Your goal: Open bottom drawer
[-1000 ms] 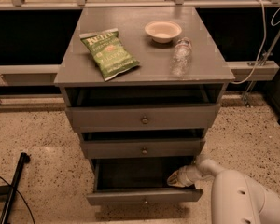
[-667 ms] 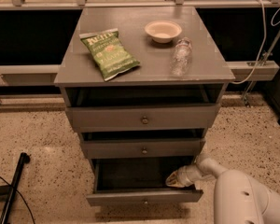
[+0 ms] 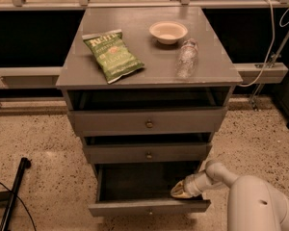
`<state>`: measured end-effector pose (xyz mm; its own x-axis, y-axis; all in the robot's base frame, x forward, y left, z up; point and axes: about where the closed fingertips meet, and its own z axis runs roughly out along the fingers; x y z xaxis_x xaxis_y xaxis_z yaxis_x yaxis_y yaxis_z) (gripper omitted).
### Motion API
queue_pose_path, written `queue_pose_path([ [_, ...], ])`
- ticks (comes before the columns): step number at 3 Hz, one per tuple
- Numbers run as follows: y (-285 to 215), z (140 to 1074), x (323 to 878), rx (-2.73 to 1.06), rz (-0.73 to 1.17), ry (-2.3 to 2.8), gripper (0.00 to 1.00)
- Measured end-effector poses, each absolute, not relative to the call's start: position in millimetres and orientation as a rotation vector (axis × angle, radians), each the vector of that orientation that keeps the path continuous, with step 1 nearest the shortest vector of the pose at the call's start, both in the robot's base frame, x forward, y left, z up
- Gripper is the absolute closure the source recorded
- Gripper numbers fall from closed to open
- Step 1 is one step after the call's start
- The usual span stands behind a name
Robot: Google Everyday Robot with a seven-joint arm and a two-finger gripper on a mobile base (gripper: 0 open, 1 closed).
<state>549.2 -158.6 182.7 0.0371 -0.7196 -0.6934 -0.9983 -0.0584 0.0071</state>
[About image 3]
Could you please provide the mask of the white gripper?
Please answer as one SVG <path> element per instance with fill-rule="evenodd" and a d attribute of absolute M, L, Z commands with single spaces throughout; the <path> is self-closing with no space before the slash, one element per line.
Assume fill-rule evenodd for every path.
<path fill-rule="evenodd" d="M 212 184 L 205 172 L 191 174 L 184 181 L 179 181 L 172 189 L 171 196 L 178 199 L 189 199 L 201 195 Z"/>

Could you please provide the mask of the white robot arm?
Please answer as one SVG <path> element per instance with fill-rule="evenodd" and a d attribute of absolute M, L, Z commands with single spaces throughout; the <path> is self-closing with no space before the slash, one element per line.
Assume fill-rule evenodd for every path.
<path fill-rule="evenodd" d="M 188 199 L 220 186 L 229 188 L 227 231 L 289 231 L 289 197 L 256 176 L 239 176 L 211 160 L 201 172 L 186 176 L 172 189 Z"/>

